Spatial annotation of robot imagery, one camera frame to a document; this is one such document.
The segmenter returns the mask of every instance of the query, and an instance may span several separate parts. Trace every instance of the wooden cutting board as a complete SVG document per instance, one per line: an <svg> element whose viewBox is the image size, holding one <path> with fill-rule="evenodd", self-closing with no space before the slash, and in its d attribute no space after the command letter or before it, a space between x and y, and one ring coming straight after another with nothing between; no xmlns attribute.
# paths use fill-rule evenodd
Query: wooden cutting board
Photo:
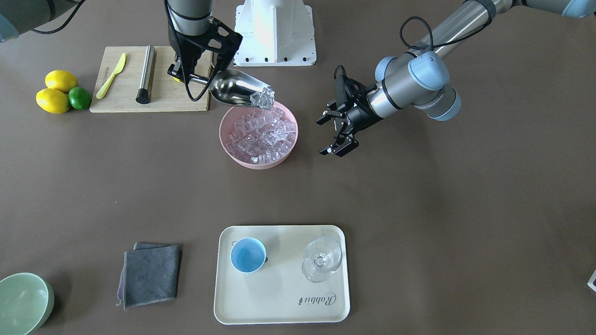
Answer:
<svg viewBox="0 0 596 335"><path fill-rule="evenodd" d="M91 101L90 111L94 113L127 113L156 111L205 111L209 110L209 93L196 102L188 98L184 84L167 74L167 69L174 62L175 52L171 46L156 46L156 63L153 71L151 102L140 104L135 101L141 83L141 72L145 61L146 46L107 46L101 60ZM124 70L116 76L110 90L103 99L95 94L110 76L122 53L126 53ZM211 51L205 51L197 63L195 73L208 76L211 69ZM190 83L193 97L196 97L203 85Z"/></svg>

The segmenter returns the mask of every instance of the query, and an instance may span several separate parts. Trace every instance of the bowl of ice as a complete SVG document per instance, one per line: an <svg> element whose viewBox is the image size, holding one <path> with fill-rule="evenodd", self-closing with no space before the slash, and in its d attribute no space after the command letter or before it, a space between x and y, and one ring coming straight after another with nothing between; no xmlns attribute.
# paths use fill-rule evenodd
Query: bowl of ice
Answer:
<svg viewBox="0 0 596 335"><path fill-rule="evenodd" d="M219 140L238 164L256 170L283 162L296 145L298 124L279 102L271 109L234 106L219 125Z"/></svg>

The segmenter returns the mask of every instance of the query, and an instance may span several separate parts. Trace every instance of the green bowl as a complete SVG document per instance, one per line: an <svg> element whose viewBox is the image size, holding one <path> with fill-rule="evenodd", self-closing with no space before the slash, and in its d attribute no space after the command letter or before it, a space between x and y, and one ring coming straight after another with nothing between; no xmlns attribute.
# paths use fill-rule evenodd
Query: green bowl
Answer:
<svg viewBox="0 0 596 335"><path fill-rule="evenodd" d="M25 335L41 327L54 307L54 291L40 276L14 274L0 281L0 333Z"/></svg>

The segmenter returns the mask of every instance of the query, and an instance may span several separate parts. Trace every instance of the clear glass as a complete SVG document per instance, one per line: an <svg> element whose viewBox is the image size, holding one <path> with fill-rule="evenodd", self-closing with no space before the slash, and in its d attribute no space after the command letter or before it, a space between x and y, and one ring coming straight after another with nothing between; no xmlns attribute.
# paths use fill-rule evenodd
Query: clear glass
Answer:
<svg viewBox="0 0 596 335"><path fill-rule="evenodd" d="M330 236L317 237L304 251L302 273L313 283L326 280L342 264L342 247Z"/></svg>

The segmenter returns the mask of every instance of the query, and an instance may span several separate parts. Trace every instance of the brown table surface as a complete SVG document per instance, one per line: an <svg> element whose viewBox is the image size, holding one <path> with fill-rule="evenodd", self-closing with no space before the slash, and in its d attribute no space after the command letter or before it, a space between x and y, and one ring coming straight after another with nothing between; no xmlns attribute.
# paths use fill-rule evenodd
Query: brown table surface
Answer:
<svg viewBox="0 0 596 335"><path fill-rule="evenodd" d="M242 3L215 1L213 15L233 27ZM298 119L296 148L269 170L224 153L228 106L217 101L158 114L36 105L51 70L92 90L106 46L168 45L161 1L88 1L64 31L0 45L0 278L34 272L53 286L38 334L596 333L586 285L596 269L596 20L528 8L498 16L446 59L463 100L455 119L406 108L340 159L317 153L333 130L314 122L333 99L336 66L371 84L381 58L405 51L404 20L436 26L461 0L305 3L316 65L241 69ZM406 29L410 42L424 34ZM219 234L288 224L344 231L350 315L218 323ZM183 245L178 297L123 311L123 252L137 241Z"/></svg>

